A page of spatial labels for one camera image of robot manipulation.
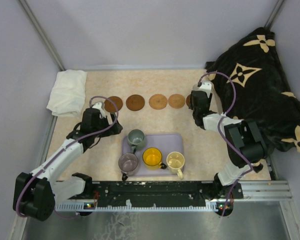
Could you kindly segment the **dark brown wooden coaster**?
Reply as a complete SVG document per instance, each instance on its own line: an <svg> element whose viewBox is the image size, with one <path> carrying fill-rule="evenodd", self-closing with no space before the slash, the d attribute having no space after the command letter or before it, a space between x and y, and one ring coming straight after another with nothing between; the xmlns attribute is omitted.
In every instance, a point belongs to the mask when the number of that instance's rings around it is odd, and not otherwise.
<svg viewBox="0 0 300 240"><path fill-rule="evenodd" d="M189 109L191 108L191 94L186 97L186 105Z"/></svg>

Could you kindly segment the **cream mug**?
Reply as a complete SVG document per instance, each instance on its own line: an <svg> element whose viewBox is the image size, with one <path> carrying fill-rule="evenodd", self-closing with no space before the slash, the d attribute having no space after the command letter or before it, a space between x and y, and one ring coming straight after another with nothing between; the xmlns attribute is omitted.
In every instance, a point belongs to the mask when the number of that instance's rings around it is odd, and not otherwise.
<svg viewBox="0 0 300 240"><path fill-rule="evenodd" d="M185 157L182 153L173 151L166 157L166 163L171 175L176 175L180 180L184 179L183 169L185 165Z"/></svg>

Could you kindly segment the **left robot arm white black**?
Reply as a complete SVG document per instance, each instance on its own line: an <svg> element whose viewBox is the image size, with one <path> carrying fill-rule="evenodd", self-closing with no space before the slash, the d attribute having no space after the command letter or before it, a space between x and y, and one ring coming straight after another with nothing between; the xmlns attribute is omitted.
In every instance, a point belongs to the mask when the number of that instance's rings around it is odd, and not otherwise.
<svg viewBox="0 0 300 240"><path fill-rule="evenodd" d="M30 173L20 173L15 181L13 210L22 218L47 220L55 206L74 196L85 199L94 192L92 178L74 173L68 180L59 181L68 166L95 143L96 138L118 135L123 127L118 113L111 113L112 123L100 108L87 108L82 121L66 136L61 147L42 165Z"/></svg>

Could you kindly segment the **purple mug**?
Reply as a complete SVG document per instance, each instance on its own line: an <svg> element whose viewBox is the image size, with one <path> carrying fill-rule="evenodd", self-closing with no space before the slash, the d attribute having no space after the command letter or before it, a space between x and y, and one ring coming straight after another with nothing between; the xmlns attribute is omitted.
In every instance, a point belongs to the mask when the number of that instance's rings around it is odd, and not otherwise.
<svg viewBox="0 0 300 240"><path fill-rule="evenodd" d="M118 167L122 173L121 180L126 181L128 177L135 175L139 170L140 164L135 154L125 153L119 158Z"/></svg>

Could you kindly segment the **grey green mug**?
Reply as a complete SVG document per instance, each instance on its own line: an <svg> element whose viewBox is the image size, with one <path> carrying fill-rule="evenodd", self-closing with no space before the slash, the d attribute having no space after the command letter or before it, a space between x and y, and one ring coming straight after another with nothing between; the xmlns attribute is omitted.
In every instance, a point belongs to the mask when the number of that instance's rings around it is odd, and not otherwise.
<svg viewBox="0 0 300 240"><path fill-rule="evenodd" d="M127 143L130 146L130 153L135 154L146 146L146 135L140 129L133 129L127 136Z"/></svg>

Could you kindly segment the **woven rattan coaster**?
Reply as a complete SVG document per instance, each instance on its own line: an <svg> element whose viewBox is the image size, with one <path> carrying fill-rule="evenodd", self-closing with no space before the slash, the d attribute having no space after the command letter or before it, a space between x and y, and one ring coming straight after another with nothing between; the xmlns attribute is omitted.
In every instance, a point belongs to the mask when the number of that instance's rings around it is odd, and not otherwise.
<svg viewBox="0 0 300 240"><path fill-rule="evenodd" d="M154 94L148 101L151 108L155 110L162 110L168 104L168 99L163 94Z"/></svg>
<svg viewBox="0 0 300 240"><path fill-rule="evenodd" d="M186 99L181 94L172 94L168 98L168 104L174 109L182 108L186 103Z"/></svg>

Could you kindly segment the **yellow mug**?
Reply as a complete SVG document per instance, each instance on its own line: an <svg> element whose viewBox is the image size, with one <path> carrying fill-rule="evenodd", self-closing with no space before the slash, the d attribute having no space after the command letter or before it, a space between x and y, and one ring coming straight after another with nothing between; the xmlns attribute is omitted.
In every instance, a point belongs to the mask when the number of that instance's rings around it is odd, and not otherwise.
<svg viewBox="0 0 300 240"><path fill-rule="evenodd" d="M163 155L161 151L155 147L150 147L143 152L142 160L149 170L158 170L167 168L163 163Z"/></svg>

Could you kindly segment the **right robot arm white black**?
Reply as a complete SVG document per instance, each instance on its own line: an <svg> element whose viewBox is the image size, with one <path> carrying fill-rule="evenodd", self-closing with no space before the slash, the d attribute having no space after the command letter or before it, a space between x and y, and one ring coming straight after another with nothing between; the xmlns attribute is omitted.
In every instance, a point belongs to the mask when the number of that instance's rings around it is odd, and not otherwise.
<svg viewBox="0 0 300 240"><path fill-rule="evenodd" d="M227 145L229 161L224 169L215 174L211 187L206 190L209 200L225 198L232 185L245 174L261 167L253 164L266 157L267 148L261 132L253 120L237 120L210 110L212 94L192 90L189 108L195 124L203 130L219 133Z"/></svg>

